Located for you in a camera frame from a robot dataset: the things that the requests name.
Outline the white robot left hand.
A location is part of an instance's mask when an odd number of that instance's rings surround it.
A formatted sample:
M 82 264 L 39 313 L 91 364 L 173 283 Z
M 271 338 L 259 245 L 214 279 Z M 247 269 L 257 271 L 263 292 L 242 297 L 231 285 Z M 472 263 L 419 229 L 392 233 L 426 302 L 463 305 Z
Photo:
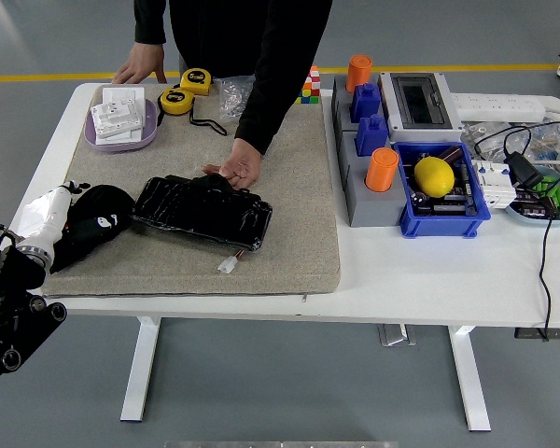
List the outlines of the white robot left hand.
M 90 186 L 68 181 L 25 205 L 19 226 L 22 240 L 17 248 L 25 254 L 54 259 L 54 246 L 62 238 L 72 197 Z

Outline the person's left hand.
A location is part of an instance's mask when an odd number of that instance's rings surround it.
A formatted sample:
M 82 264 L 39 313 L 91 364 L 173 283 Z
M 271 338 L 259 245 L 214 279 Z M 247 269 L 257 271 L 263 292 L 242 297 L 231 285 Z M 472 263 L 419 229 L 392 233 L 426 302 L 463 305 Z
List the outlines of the person's left hand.
M 247 189 L 259 179 L 261 154 L 249 143 L 235 138 L 230 156 L 220 165 L 206 164 L 206 175 L 218 173 L 227 179 L 234 189 Z

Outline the person's right hand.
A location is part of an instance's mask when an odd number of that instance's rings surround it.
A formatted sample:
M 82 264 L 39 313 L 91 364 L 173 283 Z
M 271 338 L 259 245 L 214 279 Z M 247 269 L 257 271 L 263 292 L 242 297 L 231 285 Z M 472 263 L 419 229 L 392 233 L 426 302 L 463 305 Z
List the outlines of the person's right hand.
M 159 83 L 165 84 L 167 79 L 163 63 L 163 44 L 135 43 L 128 60 L 113 76 L 112 83 L 117 85 L 138 84 L 154 75 Z

